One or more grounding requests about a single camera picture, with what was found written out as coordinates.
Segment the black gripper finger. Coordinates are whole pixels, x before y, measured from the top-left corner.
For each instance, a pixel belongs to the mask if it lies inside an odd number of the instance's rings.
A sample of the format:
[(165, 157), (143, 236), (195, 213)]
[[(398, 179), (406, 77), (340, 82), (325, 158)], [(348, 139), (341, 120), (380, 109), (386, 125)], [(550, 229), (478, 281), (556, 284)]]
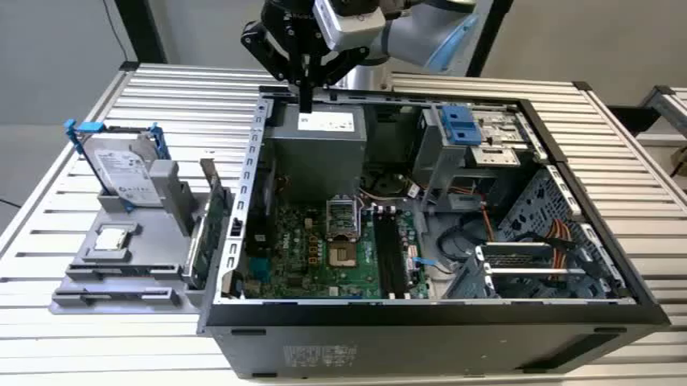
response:
[(337, 53), (336, 57), (321, 63), (321, 56), (309, 58), (305, 74), (305, 112), (312, 112), (313, 90), (324, 85), (336, 84), (353, 67), (360, 64), (369, 55), (368, 47), (357, 47)]
[(294, 86), (298, 97), (300, 112), (306, 112), (306, 80), (297, 48), (284, 56), (266, 37), (266, 28), (258, 21), (248, 22), (239, 36), (239, 42), (266, 72), (276, 80), (286, 81)]

